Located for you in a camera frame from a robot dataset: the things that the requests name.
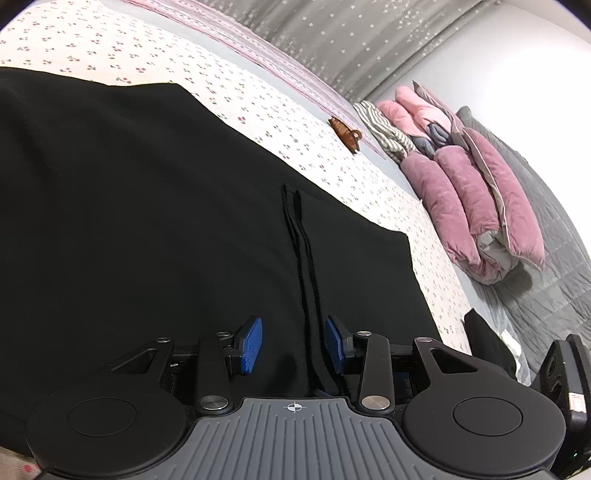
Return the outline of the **black pants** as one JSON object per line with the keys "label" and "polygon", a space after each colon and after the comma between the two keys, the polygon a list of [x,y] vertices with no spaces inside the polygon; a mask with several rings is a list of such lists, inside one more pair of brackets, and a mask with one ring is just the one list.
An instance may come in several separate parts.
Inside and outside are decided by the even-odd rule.
{"label": "black pants", "polygon": [[1,444],[49,394],[157,337],[263,319],[238,396],[338,388],[332,315],[399,345],[438,329],[412,242],[172,84],[1,72]]}

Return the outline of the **white paper tag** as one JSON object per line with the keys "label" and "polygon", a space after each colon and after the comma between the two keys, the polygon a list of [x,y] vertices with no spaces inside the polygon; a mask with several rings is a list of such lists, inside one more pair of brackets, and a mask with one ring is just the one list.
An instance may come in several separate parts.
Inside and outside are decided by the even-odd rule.
{"label": "white paper tag", "polygon": [[521,347],[519,341],[516,340],[507,329],[504,329],[502,331],[501,339],[503,340],[503,342],[505,343],[505,345],[507,346],[507,348],[509,349],[509,351],[513,355],[515,362],[516,362],[516,368],[520,369],[521,368],[521,356],[523,354],[523,350],[522,350],[522,347]]}

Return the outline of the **grey quilted bedspread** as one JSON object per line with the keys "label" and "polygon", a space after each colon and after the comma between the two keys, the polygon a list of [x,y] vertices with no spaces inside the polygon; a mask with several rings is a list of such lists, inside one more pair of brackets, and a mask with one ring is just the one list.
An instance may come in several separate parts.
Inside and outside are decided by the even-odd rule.
{"label": "grey quilted bedspread", "polygon": [[525,158],[474,116],[457,113],[473,158],[489,183],[511,256],[508,272],[480,295],[491,321],[518,343],[518,378],[530,382],[555,340],[590,343],[590,255],[568,214]]}

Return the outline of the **pink folded quilt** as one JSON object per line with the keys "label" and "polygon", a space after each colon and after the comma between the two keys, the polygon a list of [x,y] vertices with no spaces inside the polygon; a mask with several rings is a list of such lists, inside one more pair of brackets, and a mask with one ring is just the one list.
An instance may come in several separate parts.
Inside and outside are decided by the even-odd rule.
{"label": "pink folded quilt", "polygon": [[415,82],[410,88],[451,121],[452,144],[440,148],[434,159],[408,155],[402,170],[452,262],[487,285],[501,281],[520,262],[542,270],[542,232],[505,159],[422,85]]}

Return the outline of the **brown hair claw clip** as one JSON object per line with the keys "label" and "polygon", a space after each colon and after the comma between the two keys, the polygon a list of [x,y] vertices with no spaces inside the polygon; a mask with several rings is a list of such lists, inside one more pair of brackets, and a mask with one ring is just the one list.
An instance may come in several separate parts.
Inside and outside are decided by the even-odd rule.
{"label": "brown hair claw clip", "polygon": [[342,144],[345,145],[349,152],[353,155],[360,152],[360,142],[363,139],[361,131],[349,128],[342,120],[335,117],[331,117],[328,122],[335,135],[339,137],[339,140],[342,141]]}

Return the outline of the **striped folded cloth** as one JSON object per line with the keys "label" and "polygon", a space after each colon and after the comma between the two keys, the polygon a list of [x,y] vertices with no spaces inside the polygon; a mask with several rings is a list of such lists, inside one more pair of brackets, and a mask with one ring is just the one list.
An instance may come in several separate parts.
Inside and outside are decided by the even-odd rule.
{"label": "striped folded cloth", "polygon": [[372,103],[362,101],[353,104],[363,124],[376,138],[382,149],[394,162],[400,164],[408,154],[417,150],[415,144],[402,130],[394,127],[390,120]]}

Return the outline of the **blue grey folded garment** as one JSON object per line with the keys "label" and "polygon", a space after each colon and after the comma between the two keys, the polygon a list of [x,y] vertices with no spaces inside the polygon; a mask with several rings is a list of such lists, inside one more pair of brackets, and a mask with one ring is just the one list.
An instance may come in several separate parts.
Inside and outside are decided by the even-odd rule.
{"label": "blue grey folded garment", "polygon": [[437,122],[428,124],[425,135],[411,135],[410,138],[418,151],[430,159],[434,159],[440,148],[452,144],[449,132]]}

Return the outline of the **light pink folded garment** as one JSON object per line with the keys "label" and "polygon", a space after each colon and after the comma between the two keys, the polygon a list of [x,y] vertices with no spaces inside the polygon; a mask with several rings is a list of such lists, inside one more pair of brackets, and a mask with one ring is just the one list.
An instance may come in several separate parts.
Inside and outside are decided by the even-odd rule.
{"label": "light pink folded garment", "polygon": [[427,138],[435,131],[451,133],[451,121],[446,114],[408,86],[398,87],[393,100],[380,101],[376,106],[394,127],[408,136]]}

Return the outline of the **grey star curtain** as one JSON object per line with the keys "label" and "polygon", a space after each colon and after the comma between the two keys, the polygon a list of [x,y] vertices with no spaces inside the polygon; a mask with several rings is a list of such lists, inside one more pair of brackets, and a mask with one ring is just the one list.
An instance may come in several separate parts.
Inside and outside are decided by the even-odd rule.
{"label": "grey star curtain", "polygon": [[483,14],[477,0],[207,1],[350,102],[368,99]]}

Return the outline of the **cherry print bed sheet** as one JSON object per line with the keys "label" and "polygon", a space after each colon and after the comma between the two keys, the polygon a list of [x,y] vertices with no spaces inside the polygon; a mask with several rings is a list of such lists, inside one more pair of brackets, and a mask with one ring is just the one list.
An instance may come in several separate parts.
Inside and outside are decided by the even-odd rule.
{"label": "cherry print bed sheet", "polygon": [[[413,244],[414,274],[438,329],[434,339],[469,351],[463,326],[468,300],[420,202],[365,155],[349,152],[327,121],[266,81],[197,43],[100,1],[30,6],[1,32],[1,72],[5,68],[110,87],[183,88],[224,124],[367,221],[404,233]],[[247,397],[295,397],[238,396],[236,383],[249,375],[231,381],[232,403]]]}

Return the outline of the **pink striped blanket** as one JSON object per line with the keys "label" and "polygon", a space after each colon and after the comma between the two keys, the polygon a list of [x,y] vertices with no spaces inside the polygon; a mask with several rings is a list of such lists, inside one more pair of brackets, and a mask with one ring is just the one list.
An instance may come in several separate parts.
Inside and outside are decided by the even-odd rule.
{"label": "pink striped blanket", "polygon": [[131,4],[223,44],[349,126],[359,120],[353,106],[322,79],[221,12],[198,1],[133,1]]}

